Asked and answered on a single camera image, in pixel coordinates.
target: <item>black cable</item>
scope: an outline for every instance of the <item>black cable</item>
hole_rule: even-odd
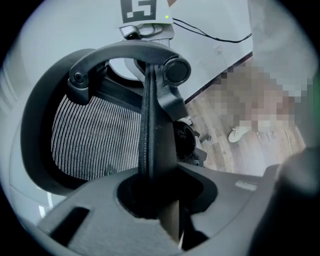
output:
[[[181,23],[183,23],[183,24],[186,24],[187,26],[189,26],[189,27],[191,27],[191,28],[194,28],[194,29],[196,29],[196,30],[199,30],[201,33],[196,32],[196,31],[194,31],[194,30],[192,30],[192,29],[186,28],[185,26],[182,26],[182,25],[180,25],[180,24],[178,24],[178,23],[176,23],[176,22],[173,22],[175,25],[177,25],[177,26],[179,26],[179,27],[181,27],[181,28],[183,28],[183,29],[185,29],[185,30],[188,30],[188,31],[190,31],[190,32],[196,33],[196,34],[201,35],[201,36],[203,36],[203,37],[210,38],[210,39],[213,39],[213,40],[216,40],[216,41],[220,41],[220,42],[238,44],[238,43],[240,43],[240,42],[248,39],[248,38],[251,37],[251,35],[252,35],[252,34],[250,33],[250,34],[248,34],[245,38],[243,38],[243,39],[241,39],[241,40],[238,40],[238,41],[225,40],[225,39],[220,39],[220,38],[217,38],[217,37],[212,37],[212,36],[208,35],[207,33],[203,32],[201,29],[199,29],[199,28],[197,28],[197,27],[195,27],[195,26],[192,26],[192,25],[190,25],[190,24],[188,24],[188,23],[186,23],[186,22],[184,22],[184,21],[182,21],[182,20],[180,20],[180,19],[177,19],[177,18],[172,18],[172,19],[173,19],[174,21],[177,21],[177,22],[181,22]]]

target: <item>black mesh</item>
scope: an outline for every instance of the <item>black mesh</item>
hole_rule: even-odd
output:
[[[97,97],[78,105],[65,96],[52,127],[53,160],[62,172],[88,181],[137,167],[140,119]]]

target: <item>white wall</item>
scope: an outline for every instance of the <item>white wall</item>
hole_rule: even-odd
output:
[[[7,58],[9,78],[15,79],[15,67],[19,65],[27,76],[25,84],[34,85],[63,56],[118,42],[121,35],[114,29],[112,2],[47,0],[42,3],[25,23]],[[177,0],[171,11],[173,17],[197,26],[213,37],[239,40],[250,33],[247,0]],[[185,99],[226,69],[223,58],[214,51],[216,46],[221,45],[228,67],[252,51],[251,39],[240,44],[220,43],[177,26],[174,29],[171,47],[192,67],[190,79],[179,88]],[[117,62],[116,69],[133,77],[123,62]],[[11,83],[14,88],[21,86]]]

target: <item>wall outlet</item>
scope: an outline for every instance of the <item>wall outlet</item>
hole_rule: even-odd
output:
[[[218,46],[214,47],[214,51],[215,51],[215,54],[216,54],[216,55],[220,55],[220,54],[222,54],[222,53],[224,52],[224,51],[222,50],[221,45],[218,45]]]

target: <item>white shoe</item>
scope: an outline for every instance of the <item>white shoe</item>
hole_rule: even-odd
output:
[[[235,143],[239,141],[240,138],[248,131],[250,131],[250,128],[246,126],[237,126],[232,128],[232,132],[230,132],[228,137],[229,142]]]

